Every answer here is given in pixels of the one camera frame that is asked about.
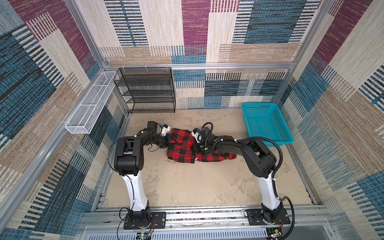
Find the red black plaid shirt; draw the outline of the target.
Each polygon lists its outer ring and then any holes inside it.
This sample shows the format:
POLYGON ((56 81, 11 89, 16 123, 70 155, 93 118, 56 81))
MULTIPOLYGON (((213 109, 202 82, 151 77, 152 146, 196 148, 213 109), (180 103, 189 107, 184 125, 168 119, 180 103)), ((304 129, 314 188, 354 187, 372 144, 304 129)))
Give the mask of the red black plaid shirt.
POLYGON ((171 145, 167 149, 167 158, 178 163, 194 164, 195 162, 221 162, 224 160, 234 160, 236 154, 230 153, 198 153, 196 149, 196 139, 191 131, 172 129, 171 145))

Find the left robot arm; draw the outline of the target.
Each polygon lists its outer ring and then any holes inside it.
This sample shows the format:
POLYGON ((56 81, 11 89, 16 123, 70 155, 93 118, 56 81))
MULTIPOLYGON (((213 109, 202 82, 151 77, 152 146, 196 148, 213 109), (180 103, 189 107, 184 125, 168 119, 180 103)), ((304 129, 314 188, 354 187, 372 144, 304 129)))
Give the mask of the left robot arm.
POLYGON ((123 137, 117 141, 114 170, 122 176, 130 197, 130 206, 123 218, 124 229, 165 228, 166 212, 152 213, 149 200, 145 195, 142 170, 144 168, 144 146, 157 145, 167 148, 171 135, 158 134, 156 130, 145 129, 132 137, 123 137))

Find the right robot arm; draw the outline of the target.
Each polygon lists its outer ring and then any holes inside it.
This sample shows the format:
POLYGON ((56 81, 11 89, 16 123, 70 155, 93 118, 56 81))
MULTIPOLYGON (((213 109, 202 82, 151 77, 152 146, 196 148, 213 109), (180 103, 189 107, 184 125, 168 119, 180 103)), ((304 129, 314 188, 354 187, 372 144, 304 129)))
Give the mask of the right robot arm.
POLYGON ((250 172, 257 177, 262 193, 262 216, 266 224, 279 219, 284 205, 278 195, 275 175, 282 165, 283 154, 279 145, 264 137, 235 140, 233 138, 209 137, 196 140, 194 149, 198 153, 228 153, 240 155, 250 172))

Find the teal plastic basket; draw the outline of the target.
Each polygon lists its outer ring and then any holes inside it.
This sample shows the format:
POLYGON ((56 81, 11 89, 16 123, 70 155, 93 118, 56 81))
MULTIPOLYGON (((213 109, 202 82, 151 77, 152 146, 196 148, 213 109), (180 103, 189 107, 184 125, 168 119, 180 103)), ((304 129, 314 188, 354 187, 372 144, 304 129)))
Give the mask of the teal plastic basket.
POLYGON ((279 146, 292 144, 293 135, 274 103, 243 103, 242 110, 249 137, 265 137, 279 146))

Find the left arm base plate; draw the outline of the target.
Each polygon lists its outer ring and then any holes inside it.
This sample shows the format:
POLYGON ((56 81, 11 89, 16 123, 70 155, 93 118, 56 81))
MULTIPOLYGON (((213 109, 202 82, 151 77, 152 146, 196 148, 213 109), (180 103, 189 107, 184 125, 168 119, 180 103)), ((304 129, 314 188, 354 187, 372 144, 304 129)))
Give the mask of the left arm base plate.
POLYGON ((130 211, 124 221, 124 230, 164 229, 166 226, 166 212, 130 211))

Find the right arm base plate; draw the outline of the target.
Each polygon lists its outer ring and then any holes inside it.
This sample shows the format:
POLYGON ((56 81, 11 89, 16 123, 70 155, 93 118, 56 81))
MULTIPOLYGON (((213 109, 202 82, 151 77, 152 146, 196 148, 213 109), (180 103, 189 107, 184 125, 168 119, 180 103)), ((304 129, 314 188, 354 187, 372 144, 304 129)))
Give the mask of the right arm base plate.
POLYGON ((268 209, 246 209, 244 216, 248 219, 250 226, 267 225, 290 225, 291 220, 284 208, 270 211, 268 209))

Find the aluminium mounting rail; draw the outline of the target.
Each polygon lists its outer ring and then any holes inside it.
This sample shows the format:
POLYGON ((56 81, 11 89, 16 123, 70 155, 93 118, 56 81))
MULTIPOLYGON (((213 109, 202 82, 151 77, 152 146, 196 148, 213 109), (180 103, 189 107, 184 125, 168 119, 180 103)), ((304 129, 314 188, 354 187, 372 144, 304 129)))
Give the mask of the aluminium mounting rail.
MULTIPOLYGON (((340 240, 341 235, 322 205, 295 205, 285 216, 295 214, 289 240, 340 240)), ((76 232, 77 240, 264 240, 268 233, 282 226, 286 235, 290 223, 264 225, 250 223, 250 209, 256 206, 163 207, 152 212, 166 215, 157 219, 154 228, 125 230, 122 218, 126 211, 102 208, 85 213, 76 232)))

